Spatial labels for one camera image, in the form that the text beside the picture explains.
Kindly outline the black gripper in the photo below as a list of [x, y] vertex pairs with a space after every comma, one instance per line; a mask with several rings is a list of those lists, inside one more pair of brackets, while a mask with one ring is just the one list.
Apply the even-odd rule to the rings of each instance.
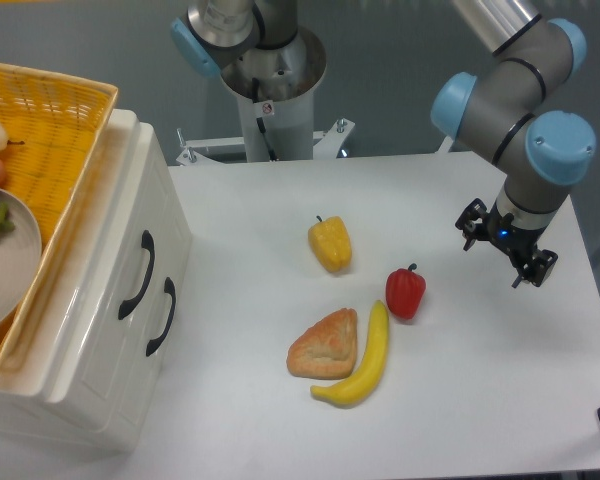
[[521, 283], [540, 287], [550, 276], [558, 255], [551, 250], [537, 249], [542, 230], [516, 227], [508, 220], [512, 216], [512, 213], [501, 215], [496, 207], [490, 212], [482, 200], [476, 198], [462, 211], [455, 228], [464, 238], [464, 251], [476, 242], [491, 242], [509, 257], [517, 272], [513, 288]]

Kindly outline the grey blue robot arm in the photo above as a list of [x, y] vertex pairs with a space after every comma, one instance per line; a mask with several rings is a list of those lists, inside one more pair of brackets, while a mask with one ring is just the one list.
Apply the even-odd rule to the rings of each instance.
[[[457, 220], [467, 245], [503, 252], [518, 282], [540, 286], [557, 255], [538, 247], [571, 188], [586, 175], [596, 136], [578, 115], [538, 114], [582, 65], [587, 42], [573, 23], [545, 19], [527, 1], [457, 1], [455, 10], [497, 60], [484, 78], [451, 77], [431, 107], [433, 125], [505, 175], [492, 207], [470, 203]], [[171, 37], [200, 75], [235, 96], [250, 161], [315, 155], [313, 95], [326, 71], [321, 41], [294, 1], [195, 1]]]

